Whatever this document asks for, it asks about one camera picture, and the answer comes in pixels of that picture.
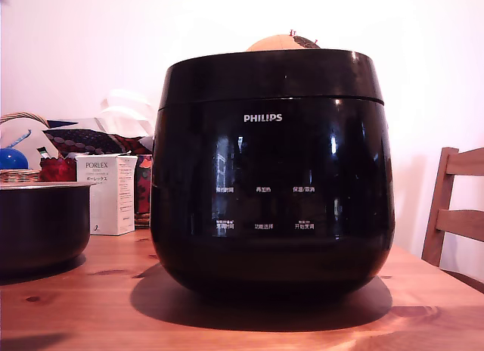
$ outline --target rice cooker lid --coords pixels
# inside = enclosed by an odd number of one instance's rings
[[[383,104],[373,61],[354,51],[300,49],[215,54],[166,72],[160,109],[204,101],[361,98]]]

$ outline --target table surface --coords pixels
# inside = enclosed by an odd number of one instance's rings
[[[326,306],[201,299],[159,265],[148,230],[92,236],[84,254],[0,287],[2,351],[484,349],[484,295],[398,247],[366,287]]]

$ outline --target wooden chair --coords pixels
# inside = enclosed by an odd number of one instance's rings
[[[422,252],[422,259],[437,267],[446,232],[484,241],[483,211],[448,209],[455,175],[484,176],[484,148],[462,153],[457,148],[442,148]],[[483,283],[457,272],[445,272],[484,293]]]

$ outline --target blue ball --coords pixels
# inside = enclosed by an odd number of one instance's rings
[[[16,149],[0,149],[0,169],[29,169],[29,162]]]

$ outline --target basket handle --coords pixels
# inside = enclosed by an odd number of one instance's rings
[[[44,124],[47,128],[51,128],[51,126],[48,124],[47,120],[42,118],[40,115],[27,113],[25,111],[19,111],[17,113],[10,113],[10,114],[2,115],[2,117],[0,117],[0,124],[3,124],[3,123],[5,123],[9,120],[19,119],[19,118],[27,118],[27,119],[37,120],[38,122]]]

